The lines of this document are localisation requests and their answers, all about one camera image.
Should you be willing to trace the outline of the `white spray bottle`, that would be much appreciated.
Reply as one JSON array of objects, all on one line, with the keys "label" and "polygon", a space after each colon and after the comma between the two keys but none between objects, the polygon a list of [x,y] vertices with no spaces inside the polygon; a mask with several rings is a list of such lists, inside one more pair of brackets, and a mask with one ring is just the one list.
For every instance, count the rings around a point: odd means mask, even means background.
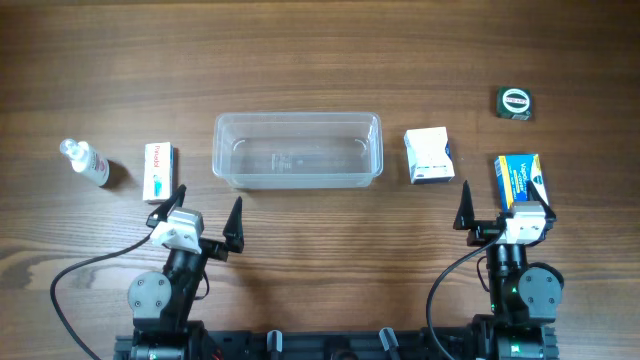
[{"label": "white spray bottle", "polygon": [[60,152],[70,161],[72,169],[99,187],[106,185],[110,167],[108,160],[86,141],[65,139]]}]

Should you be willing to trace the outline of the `white Panadol box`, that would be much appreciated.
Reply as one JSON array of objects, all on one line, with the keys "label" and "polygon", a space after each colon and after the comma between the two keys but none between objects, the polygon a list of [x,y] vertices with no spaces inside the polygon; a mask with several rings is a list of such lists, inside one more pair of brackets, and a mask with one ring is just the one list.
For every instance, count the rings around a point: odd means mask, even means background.
[{"label": "white Panadol box", "polygon": [[167,200],[173,193],[174,148],[170,142],[145,145],[142,199],[147,203]]}]

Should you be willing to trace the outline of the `green round-logo box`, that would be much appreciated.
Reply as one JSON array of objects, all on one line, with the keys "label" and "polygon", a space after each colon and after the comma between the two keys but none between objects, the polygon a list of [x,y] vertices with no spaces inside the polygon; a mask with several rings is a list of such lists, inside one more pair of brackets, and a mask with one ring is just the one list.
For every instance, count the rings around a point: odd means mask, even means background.
[{"label": "green round-logo box", "polygon": [[528,89],[501,86],[496,94],[496,115],[527,121],[533,114],[533,97]]}]

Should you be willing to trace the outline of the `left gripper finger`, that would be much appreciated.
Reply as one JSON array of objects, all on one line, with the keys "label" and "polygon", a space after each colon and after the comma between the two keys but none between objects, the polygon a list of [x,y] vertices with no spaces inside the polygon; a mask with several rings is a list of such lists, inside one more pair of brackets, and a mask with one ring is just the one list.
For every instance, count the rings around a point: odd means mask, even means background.
[{"label": "left gripper finger", "polygon": [[169,213],[175,207],[181,207],[184,203],[187,187],[181,184],[175,192],[163,203],[161,203],[147,218],[146,226],[155,228],[160,222],[166,222]]},{"label": "left gripper finger", "polygon": [[242,226],[243,200],[239,196],[231,210],[227,223],[223,229],[225,245],[229,252],[242,253],[244,250],[244,232]]}]

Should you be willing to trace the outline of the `white blue medicine box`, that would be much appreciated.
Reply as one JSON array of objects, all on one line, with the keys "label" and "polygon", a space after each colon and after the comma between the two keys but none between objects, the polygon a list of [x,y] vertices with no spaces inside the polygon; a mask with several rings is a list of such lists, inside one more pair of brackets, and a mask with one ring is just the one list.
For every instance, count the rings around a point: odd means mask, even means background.
[{"label": "white blue medicine box", "polygon": [[404,142],[413,185],[449,182],[455,177],[445,127],[407,130]]}]

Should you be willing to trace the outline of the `blue yellow VapoDrops box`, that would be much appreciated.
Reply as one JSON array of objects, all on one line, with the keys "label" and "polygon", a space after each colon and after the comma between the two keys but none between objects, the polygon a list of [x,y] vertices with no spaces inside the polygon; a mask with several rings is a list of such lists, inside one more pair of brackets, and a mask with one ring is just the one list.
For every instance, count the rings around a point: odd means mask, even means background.
[{"label": "blue yellow VapoDrops box", "polygon": [[529,200],[529,182],[549,203],[538,154],[500,155],[495,159],[494,167],[503,211],[509,210],[513,202]]}]

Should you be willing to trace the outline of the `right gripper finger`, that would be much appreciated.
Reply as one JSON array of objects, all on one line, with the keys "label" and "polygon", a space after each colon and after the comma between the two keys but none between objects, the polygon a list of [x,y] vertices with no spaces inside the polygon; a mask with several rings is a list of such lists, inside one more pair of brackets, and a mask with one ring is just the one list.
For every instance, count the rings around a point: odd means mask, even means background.
[{"label": "right gripper finger", "polygon": [[472,194],[467,180],[463,183],[461,200],[458,211],[456,213],[453,229],[454,230],[472,230],[476,227],[474,206]]},{"label": "right gripper finger", "polygon": [[539,192],[536,189],[533,181],[528,181],[527,182],[527,194],[528,194],[528,199],[530,201],[537,201],[537,202],[540,203],[540,205],[542,206],[542,208],[544,210],[545,220],[546,221],[556,221],[557,220],[557,216],[556,216],[555,212],[551,209],[551,207],[546,203],[546,201],[543,199],[543,197],[539,194]]}]

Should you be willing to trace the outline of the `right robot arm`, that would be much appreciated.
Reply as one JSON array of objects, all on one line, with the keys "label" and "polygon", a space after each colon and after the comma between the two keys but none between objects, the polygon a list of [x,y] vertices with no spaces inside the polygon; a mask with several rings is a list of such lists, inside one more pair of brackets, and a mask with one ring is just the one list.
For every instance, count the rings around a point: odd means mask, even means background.
[{"label": "right robot arm", "polygon": [[557,359],[555,330],[564,278],[552,266],[527,260],[526,250],[546,239],[557,220],[532,182],[526,201],[514,202],[493,221],[477,220],[472,195],[463,185],[453,228],[468,232],[467,244],[483,249],[492,310],[465,329],[463,359]]}]

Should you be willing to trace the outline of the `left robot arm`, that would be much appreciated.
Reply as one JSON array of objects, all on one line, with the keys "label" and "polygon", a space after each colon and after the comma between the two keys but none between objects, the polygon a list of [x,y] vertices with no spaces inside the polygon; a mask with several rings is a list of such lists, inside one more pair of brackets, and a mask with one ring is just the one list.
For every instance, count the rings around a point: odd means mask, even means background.
[{"label": "left robot arm", "polygon": [[151,242],[169,250],[160,272],[136,277],[128,290],[133,312],[132,359],[222,359],[223,352],[201,321],[189,314],[201,281],[207,279],[209,260],[225,262],[244,250],[241,198],[237,198],[222,231],[222,241],[202,236],[200,212],[183,207],[186,187],[181,185],[147,218]]}]

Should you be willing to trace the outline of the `clear plastic container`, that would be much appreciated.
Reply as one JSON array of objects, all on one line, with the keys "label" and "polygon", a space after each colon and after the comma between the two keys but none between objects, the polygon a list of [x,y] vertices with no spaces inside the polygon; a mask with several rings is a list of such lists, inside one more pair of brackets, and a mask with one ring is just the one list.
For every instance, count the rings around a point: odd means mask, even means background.
[{"label": "clear plastic container", "polygon": [[247,190],[362,188],[384,169],[372,112],[236,112],[216,119],[212,172]]}]

